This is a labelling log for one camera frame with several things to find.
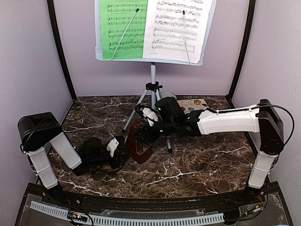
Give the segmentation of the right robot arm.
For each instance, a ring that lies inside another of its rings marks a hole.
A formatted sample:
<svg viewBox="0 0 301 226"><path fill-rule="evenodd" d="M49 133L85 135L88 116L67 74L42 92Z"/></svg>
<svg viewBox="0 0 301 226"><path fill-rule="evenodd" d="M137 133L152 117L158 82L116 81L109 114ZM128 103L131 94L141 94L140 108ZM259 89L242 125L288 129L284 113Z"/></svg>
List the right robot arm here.
<svg viewBox="0 0 301 226"><path fill-rule="evenodd" d="M199 137L220 132L259 133L261 146L248 180L248 188L240 193L240 200L250 204L258 197L258 190L275 159L283 151L284 126L276 112L277 106L267 99L257 105L227 110L195 110L185 113L173 97L165 97L152 109L138 104L136 113L146 122L135 132L135 138L151 144L161 136Z"/></svg>

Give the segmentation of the light blue music stand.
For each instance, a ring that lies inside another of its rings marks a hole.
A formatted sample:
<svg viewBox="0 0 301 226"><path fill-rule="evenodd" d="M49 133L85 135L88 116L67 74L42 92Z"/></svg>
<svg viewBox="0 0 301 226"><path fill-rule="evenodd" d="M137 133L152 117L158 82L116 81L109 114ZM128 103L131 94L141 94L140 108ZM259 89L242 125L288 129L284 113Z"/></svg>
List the light blue music stand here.
<svg viewBox="0 0 301 226"><path fill-rule="evenodd" d="M214 0L97 0L95 57L151 64L146 89L160 99L156 63L202 65Z"/></svg>

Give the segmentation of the white sheet music page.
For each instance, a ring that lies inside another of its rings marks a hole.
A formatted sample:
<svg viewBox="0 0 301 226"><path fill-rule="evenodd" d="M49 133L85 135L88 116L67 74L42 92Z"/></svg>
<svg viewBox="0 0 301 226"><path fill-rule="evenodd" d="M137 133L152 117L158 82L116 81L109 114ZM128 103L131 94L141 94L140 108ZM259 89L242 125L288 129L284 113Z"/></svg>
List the white sheet music page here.
<svg viewBox="0 0 301 226"><path fill-rule="evenodd" d="M143 58L201 61L212 0L150 0L144 34Z"/></svg>

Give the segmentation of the green sheet music page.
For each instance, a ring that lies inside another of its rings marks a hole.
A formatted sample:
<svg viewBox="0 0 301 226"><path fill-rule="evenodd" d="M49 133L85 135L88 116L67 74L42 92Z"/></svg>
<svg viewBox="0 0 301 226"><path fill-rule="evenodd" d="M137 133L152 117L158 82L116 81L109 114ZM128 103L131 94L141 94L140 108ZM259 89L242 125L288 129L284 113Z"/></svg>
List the green sheet music page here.
<svg viewBox="0 0 301 226"><path fill-rule="evenodd" d="M146 0L101 0L103 60L143 57Z"/></svg>

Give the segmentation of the red wooden metronome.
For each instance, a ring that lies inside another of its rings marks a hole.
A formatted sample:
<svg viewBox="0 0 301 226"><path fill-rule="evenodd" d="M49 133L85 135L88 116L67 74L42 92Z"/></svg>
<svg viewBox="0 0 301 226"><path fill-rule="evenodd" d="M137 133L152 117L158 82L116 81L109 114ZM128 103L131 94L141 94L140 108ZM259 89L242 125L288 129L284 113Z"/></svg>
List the red wooden metronome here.
<svg viewBox="0 0 301 226"><path fill-rule="evenodd" d="M126 153L138 164L145 163L153 154L152 145L147 145L135 138L135 134L142 123L135 121L130 126L126 141Z"/></svg>

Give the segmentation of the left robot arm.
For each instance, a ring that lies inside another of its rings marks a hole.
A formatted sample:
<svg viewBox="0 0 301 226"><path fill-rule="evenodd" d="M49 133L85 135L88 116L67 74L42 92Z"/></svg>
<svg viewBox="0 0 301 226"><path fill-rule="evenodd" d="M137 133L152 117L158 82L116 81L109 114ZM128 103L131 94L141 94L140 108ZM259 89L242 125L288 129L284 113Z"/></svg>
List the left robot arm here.
<svg viewBox="0 0 301 226"><path fill-rule="evenodd" d="M21 152L27 155L32 171L49 190L48 198L56 205L66 202L66 194L57 188L60 183L51 166L46 146L51 147L76 176L102 171L104 166L111 168L104 173L115 173L129 159L123 136L115 136L106 144L99 138L91 137L75 147L51 112L24 116L17 127Z"/></svg>

